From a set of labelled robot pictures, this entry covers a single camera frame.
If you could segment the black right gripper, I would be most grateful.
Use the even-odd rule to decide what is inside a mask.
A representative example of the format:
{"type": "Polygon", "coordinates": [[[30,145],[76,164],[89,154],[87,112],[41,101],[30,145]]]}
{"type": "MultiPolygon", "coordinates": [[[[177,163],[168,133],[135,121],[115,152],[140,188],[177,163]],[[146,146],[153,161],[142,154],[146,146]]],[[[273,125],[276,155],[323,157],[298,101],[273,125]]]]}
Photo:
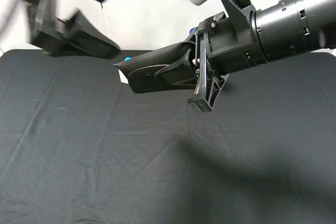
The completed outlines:
{"type": "Polygon", "coordinates": [[[190,61],[194,53],[188,49],[154,77],[169,85],[196,85],[188,103],[197,112],[213,111],[229,74],[256,66],[255,12],[243,16],[239,20],[221,12],[200,22],[197,29],[203,35],[196,35],[196,69],[190,61]]]}

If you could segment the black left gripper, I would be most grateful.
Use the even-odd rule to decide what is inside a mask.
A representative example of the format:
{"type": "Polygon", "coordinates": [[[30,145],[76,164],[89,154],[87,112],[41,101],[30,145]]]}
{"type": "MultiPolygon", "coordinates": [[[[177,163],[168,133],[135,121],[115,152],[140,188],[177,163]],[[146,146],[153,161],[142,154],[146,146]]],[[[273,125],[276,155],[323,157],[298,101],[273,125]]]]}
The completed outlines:
{"type": "Polygon", "coordinates": [[[77,10],[69,19],[56,18],[56,0],[12,0],[1,20],[1,37],[6,33],[20,2],[26,3],[29,43],[43,49],[52,57],[89,56],[111,59],[121,48],[113,40],[98,31],[77,10]]]}

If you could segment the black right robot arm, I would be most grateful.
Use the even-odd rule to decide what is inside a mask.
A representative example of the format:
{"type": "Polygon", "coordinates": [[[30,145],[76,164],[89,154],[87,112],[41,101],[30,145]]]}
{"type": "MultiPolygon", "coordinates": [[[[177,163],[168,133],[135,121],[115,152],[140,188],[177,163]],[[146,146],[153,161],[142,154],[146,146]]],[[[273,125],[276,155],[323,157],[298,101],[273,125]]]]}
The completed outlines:
{"type": "Polygon", "coordinates": [[[203,112],[213,109],[231,73],[335,48],[335,0],[281,0],[259,10],[251,0],[220,1],[225,11],[165,48],[174,59],[160,64],[152,76],[161,91],[194,90],[190,104],[203,112]]]}

